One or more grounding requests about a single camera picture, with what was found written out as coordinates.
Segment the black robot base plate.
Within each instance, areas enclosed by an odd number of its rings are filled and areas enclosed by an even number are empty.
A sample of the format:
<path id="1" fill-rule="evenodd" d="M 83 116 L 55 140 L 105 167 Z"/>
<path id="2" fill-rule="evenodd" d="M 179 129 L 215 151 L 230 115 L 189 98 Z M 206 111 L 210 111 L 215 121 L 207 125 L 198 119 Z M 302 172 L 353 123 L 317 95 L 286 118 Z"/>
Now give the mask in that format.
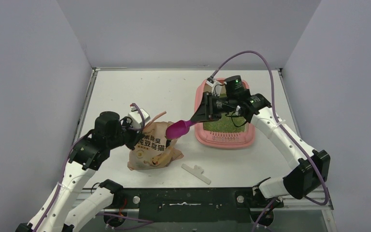
<path id="1" fill-rule="evenodd" d="M 125 188 L 106 210 L 134 210 L 153 222 L 249 223 L 270 202 L 252 187 Z"/>

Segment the purple litter scoop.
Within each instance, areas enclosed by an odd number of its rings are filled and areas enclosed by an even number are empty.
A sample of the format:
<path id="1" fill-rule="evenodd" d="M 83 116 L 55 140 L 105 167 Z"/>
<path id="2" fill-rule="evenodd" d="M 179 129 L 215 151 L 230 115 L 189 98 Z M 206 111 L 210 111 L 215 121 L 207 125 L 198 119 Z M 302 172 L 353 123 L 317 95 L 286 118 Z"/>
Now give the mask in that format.
<path id="1" fill-rule="evenodd" d="M 182 137 L 190 131 L 190 128 L 194 126 L 196 122 L 191 120 L 184 121 L 179 120 L 172 125 L 168 126 L 165 132 L 165 137 L 168 140 L 174 140 Z"/>

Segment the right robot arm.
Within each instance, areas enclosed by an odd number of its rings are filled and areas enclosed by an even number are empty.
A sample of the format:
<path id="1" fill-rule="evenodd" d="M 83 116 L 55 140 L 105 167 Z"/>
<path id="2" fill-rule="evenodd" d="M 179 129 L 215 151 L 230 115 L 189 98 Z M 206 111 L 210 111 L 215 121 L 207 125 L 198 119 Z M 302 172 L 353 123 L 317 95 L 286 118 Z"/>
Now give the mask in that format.
<path id="1" fill-rule="evenodd" d="M 317 151 L 298 137 L 273 113 L 271 103 L 263 95 L 252 95 L 239 75 L 226 78 L 221 86 L 225 88 L 224 97 L 203 92 L 191 122 L 218 121 L 224 114 L 243 117 L 246 123 L 267 136 L 291 169 L 286 176 L 268 178 L 256 185 L 252 193 L 256 205 L 265 206 L 279 196 L 305 198 L 327 180 L 330 155 L 325 150 Z"/>

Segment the beige cat litter bag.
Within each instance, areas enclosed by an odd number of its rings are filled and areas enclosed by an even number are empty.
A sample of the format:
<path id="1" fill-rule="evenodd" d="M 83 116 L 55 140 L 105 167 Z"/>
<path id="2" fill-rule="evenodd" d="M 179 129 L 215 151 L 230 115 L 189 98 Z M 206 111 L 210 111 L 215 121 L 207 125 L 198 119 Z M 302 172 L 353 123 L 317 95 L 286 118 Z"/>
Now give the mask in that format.
<path id="1" fill-rule="evenodd" d="M 182 159 L 183 153 L 175 146 L 177 139 L 166 138 L 166 129 L 171 121 L 158 121 L 166 112 L 156 115 L 145 125 L 144 137 L 130 151 L 127 167 L 130 170 L 149 170 L 164 168 L 175 160 Z"/>

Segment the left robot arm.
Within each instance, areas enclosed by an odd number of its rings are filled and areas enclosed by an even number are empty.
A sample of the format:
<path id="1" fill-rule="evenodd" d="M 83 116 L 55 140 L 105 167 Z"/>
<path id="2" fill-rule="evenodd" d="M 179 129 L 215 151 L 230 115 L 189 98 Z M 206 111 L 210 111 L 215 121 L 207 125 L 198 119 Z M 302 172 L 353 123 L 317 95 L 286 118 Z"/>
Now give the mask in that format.
<path id="1" fill-rule="evenodd" d="M 107 179 L 100 183 L 88 199 L 78 206 L 73 204 L 86 183 L 111 150 L 126 146 L 133 150 L 144 137 L 142 131 L 150 115 L 144 109 L 131 111 L 124 118 L 115 112 L 102 112 L 94 128 L 73 145 L 62 166 L 62 174 L 52 193 L 38 213 L 27 223 L 16 228 L 18 232 L 78 232 L 104 208 L 119 207 L 124 200 L 123 186 Z"/>

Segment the white bag clip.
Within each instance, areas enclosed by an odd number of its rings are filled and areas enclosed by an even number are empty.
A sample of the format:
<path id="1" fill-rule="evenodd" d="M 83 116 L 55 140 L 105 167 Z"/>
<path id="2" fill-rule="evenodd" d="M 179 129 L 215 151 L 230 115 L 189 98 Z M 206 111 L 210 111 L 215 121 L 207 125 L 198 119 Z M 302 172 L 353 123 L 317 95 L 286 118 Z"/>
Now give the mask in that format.
<path id="1" fill-rule="evenodd" d="M 204 173 L 204 170 L 198 166 L 198 165 L 195 165 L 193 168 L 188 166 L 187 164 L 183 163 L 181 165 L 182 169 L 184 169 L 185 171 L 187 171 L 188 173 L 190 173 L 191 175 L 195 176 L 196 178 L 198 178 L 199 180 L 201 180 L 202 182 L 204 182 L 205 184 L 207 185 L 210 185 L 211 184 L 211 180 L 209 178 L 207 178 L 203 173 Z"/>

